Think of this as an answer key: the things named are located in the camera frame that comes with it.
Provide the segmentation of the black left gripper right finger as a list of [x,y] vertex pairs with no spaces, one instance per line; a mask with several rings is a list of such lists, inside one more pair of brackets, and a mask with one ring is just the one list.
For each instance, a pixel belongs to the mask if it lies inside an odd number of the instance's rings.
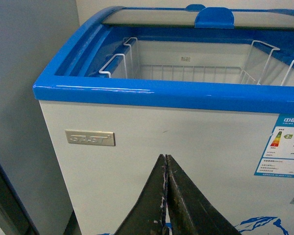
[[174,235],[239,235],[240,232],[198,189],[177,161],[167,155],[167,205]]

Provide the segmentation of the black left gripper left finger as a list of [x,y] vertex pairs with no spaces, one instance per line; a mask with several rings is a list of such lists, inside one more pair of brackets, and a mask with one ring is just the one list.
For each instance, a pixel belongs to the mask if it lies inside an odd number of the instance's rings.
[[159,155],[135,205],[116,235],[166,235],[167,158]]

